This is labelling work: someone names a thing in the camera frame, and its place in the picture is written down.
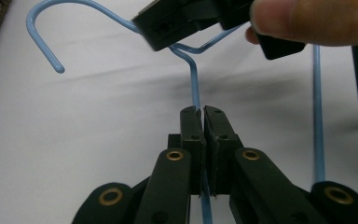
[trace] white surface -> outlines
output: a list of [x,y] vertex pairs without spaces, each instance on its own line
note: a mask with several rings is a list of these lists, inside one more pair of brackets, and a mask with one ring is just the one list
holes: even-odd
[[[36,26],[66,67],[55,74],[25,29],[38,1],[13,0],[0,32],[0,224],[70,223],[107,182],[149,176],[179,111],[188,66],[97,11],[52,7]],[[131,19],[147,0],[98,0]],[[219,32],[191,36],[198,46]],[[247,147],[265,151],[304,189],[312,184],[311,52],[268,62],[244,28],[202,55],[203,105],[223,109]],[[349,48],[323,48],[326,178],[358,192],[358,103]],[[194,198],[191,223],[200,223]],[[215,223],[234,223],[227,197]]]

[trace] brass rivet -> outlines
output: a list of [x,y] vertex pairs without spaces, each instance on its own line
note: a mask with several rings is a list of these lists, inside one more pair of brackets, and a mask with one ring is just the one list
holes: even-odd
[[[106,199],[106,196],[110,193],[114,193],[116,197],[113,199]],[[120,202],[122,198],[123,198],[123,191],[121,191],[121,189],[111,188],[111,189],[106,189],[100,195],[99,201],[101,205],[110,206]]]
[[336,203],[351,204],[353,203],[352,196],[345,190],[337,187],[327,187],[324,189],[326,196]]
[[260,159],[260,155],[254,150],[246,150],[242,152],[242,156],[249,161],[257,161]]
[[180,151],[170,151],[167,153],[167,159],[170,161],[179,161],[181,160],[185,155],[183,155]]

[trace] hand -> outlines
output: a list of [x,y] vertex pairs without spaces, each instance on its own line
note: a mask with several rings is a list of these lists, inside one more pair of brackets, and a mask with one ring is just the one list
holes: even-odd
[[358,0],[255,0],[249,42],[261,35],[324,46],[358,45]]

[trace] blue plastic-coated wire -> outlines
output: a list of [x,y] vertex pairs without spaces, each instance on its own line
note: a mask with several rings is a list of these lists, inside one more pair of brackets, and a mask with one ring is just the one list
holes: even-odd
[[232,29],[223,31],[222,33],[220,33],[219,35],[215,36],[214,38],[212,38],[210,41],[206,42],[205,44],[203,44],[201,47],[199,48],[193,48],[190,47],[188,45],[184,45],[181,43],[176,43],[173,44],[177,49],[181,49],[184,51],[187,51],[189,53],[193,53],[193,54],[201,54],[203,53],[205,50],[209,49],[211,46],[217,44],[220,40],[224,39],[226,36],[230,35],[231,33],[233,33],[234,31],[236,31],[238,28],[240,28],[241,25],[236,26]]
[[202,220],[204,224],[213,224],[212,217],[212,207],[211,207],[211,198],[208,184],[208,176],[206,169],[203,171],[204,175],[202,177],[203,188],[201,194],[201,209],[202,209]]
[[[60,61],[57,59],[57,57],[54,55],[54,53],[51,51],[51,49],[48,47],[46,42],[42,39],[42,37],[39,35],[39,33],[36,31],[35,28],[35,21],[38,15],[44,11],[45,9],[58,5],[58,4],[64,4],[64,3],[74,3],[74,4],[80,4],[85,5],[88,7],[93,7],[100,12],[102,12],[104,15],[109,17],[110,19],[118,22],[122,26],[128,28],[129,30],[133,31],[134,33],[140,34],[138,28],[133,24],[131,21],[126,21],[119,17],[114,12],[110,11],[106,7],[103,7],[102,5],[93,2],[91,0],[45,0],[36,6],[34,6],[31,11],[28,13],[27,19],[26,19],[26,26],[28,33],[30,34],[31,38],[34,40],[36,45],[40,48],[40,50],[43,52],[45,57],[48,59],[50,64],[53,66],[56,72],[63,73],[65,71],[64,67],[60,63]],[[169,49],[173,54],[176,56],[182,58],[185,60],[188,65],[190,66],[190,76],[191,76],[191,96],[192,96],[192,102],[193,105],[199,109],[200,108],[200,90],[199,90],[199,81],[198,81],[198,70],[197,65],[195,61],[186,53],[182,52],[187,51],[194,54],[201,54],[205,50],[209,49],[216,43],[218,43],[220,40],[225,38],[226,36],[230,35],[232,32],[237,30],[240,26],[232,28],[230,30],[227,30],[225,32],[222,32],[221,34],[215,36],[210,41],[206,42],[204,45],[202,45],[199,48],[193,48],[187,45],[183,45],[180,43],[173,44],[169,46]],[[212,218],[212,209],[211,209],[211,202],[210,202],[210,191],[208,187],[208,179],[206,176],[206,172],[204,172],[205,175],[203,177],[204,182],[204,189],[201,194],[201,206],[202,206],[202,218],[204,224],[213,224],[213,218]]]
[[179,58],[185,60],[188,65],[190,66],[190,77],[191,77],[191,97],[193,100],[193,105],[200,109],[200,90],[199,90],[199,75],[197,71],[197,65],[194,60],[188,56],[187,54],[183,53],[181,50],[177,49],[175,46],[169,46],[172,53],[174,53]]
[[315,182],[324,181],[324,123],[320,47],[313,46],[313,136]]
[[139,33],[137,27],[131,22],[126,21],[116,15],[114,12],[110,11],[106,7],[103,7],[102,5],[90,1],[90,0],[45,0],[43,2],[40,2],[36,6],[34,6],[30,12],[28,13],[27,19],[26,19],[26,26],[28,33],[30,34],[31,38],[34,40],[36,45],[42,50],[45,57],[48,59],[50,64],[53,66],[54,70],[58,73],[63,73],[65,71],[65,68],[62,66],[60,61],[57,59],[57,57],[53,54],[51,49],[48,47],[48,45],[45,43],[45,41],[40,37],[39,33],[36,31],[35,28],[35,21],[37,16],[47,9],[48,7],[52,7],[58,4],[64,4],[64,3],[75,3],[80,5],[85,5],[88,7],[93,7],[97,9],[98,11],[102,12],[104,15],[109,17],[110,19],[118,22],[122,26],[130,29],[131,31],[135,33]]

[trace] clip jaw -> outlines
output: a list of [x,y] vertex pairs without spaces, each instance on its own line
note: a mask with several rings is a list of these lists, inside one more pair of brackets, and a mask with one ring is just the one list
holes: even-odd
[[249,20],[250,1],[157,0],[132,21],[153,50],[220,23],[228,30]]
[[181,111],[181,133],[170,134],[150,177],[130,188],[110,183],[94,190],[74,224],[188,223],[190,195],[200,194],[207,170],[212,195],[230,195],[237,223],[358,223],[358,194],[334,182],[306,192],[293,185],[260,150],[244,147],[225,113],[205,106]]

